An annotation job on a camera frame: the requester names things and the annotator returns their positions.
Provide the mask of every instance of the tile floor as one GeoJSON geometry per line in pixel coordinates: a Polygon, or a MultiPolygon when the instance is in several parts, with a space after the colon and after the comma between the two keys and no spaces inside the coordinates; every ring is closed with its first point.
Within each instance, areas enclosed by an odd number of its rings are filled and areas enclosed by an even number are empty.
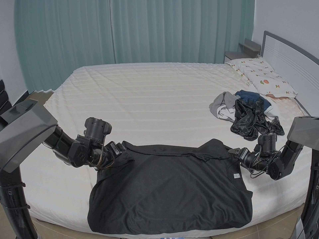
{"type": "MultiPolygon", "coordinates": [[[[28,98],[44,104],[52,92],[34,92],[28,98]]],[[[298,216],[301,214],[303,205],[287,213],[279,215],[271,220],[224,235],[213,236],[212,239],[289,239],[296,224],[298,216]]],[[[35,227],[42,235],[43,239],[106,239],[100,235],[82,233],[67,229],[58,225],[32,219],[35,227]]],[[[0,235],[2,239],[14,239],[14,232],[5,216],[3,208],[0,207],[0,235]]]]}

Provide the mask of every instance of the shiny black fabric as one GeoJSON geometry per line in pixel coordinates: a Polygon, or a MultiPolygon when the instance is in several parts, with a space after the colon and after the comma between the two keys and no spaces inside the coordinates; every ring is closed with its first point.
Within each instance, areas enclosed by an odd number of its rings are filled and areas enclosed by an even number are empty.
{"type": "Polygon", "coordinates": [[[240,228],[251,221],[252,192],[221,141],[199,148],[122,144],[128,151],[113,168],[98,172],[92,189],[92,231],[158,235],[240,228]]]}
{"type": "Polygon", "coordinates": [[[242,99],[237,99],[235,101],[235,110],[235,122],[230,127],[230,131],[243,136],[245,140],[256,140],[258,132],[261,134],[285,134],[278,117],[272,122],[266,121],[264,101],[261,98],[255,104],[248,104],[242,99]]]}

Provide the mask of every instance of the mattress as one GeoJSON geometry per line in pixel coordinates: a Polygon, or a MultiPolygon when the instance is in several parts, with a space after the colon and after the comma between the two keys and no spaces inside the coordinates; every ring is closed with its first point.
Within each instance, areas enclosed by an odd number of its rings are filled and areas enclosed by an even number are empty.
{"type": "MultiPolygon", "coordinates": [[[[233,148],[253,150],[249,142],[230,131],[231,122],[219,120],[209,104],[223,91],[248,90],[249,84],[227,64],[134,63],[81,67],[54,92],[45,107],[72,138],[83,135],[84,122],[96,117],[113,129],[106,142],[133,145],[168,144],[198,147],[217,138],[233,148]]],[[[302,116],[293,99],[278,98],[280,122],[287,134],[295,116],[302,116]]],[[[278,136],[277,149],[286,142],[278,136]]],[[[291,175],[273,181],[256,179],[242,168],[243,180],[253,192],[253,218],[245,227],[271,219],[300,206],[306,197],[311,163],[307,147],[291,175]]],[[[89,196],[96,171],[74,168],[40,145],[21,164],[25,195],[33,217],[92,233],[87,223],[89,196]]],[[[160,235],[109,235],[125,238],[207,237],[239,230],[187,231],[160,235]]]]}

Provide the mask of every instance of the curtain fold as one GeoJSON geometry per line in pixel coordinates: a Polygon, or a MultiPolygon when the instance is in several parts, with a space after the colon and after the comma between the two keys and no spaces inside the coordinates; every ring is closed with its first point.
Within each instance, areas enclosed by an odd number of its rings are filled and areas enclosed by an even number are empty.
{"type": "Polygon", "coordinates": [[[81,66],[115,63],[110,0],[16,0],[15,34],[30,93],[57,89],[81,66]]]}
{"type": "Polygon", "coordinates": [[[111,0],[116,63],[223,63],[251,39],[255,0],[111,0]]]}
{"type": "Polygon", "coordinates": [[[57,89],[81,66],[223,63],[251,39],[255,0],[16,0],[29,92],[57,89]]]}

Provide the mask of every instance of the pillowcase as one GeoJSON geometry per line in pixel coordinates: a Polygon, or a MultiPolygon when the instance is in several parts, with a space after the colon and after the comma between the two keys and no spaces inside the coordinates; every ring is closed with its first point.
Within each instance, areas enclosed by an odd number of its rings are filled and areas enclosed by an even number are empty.
{"type": "Polygon", "coordinates": [[[292,86],[275,73],[274,69],[262,57],[233,59],[226,64],[245,77],[263,95],[273,95],[276,98],[295,98],[297,95],[292,86]]]}

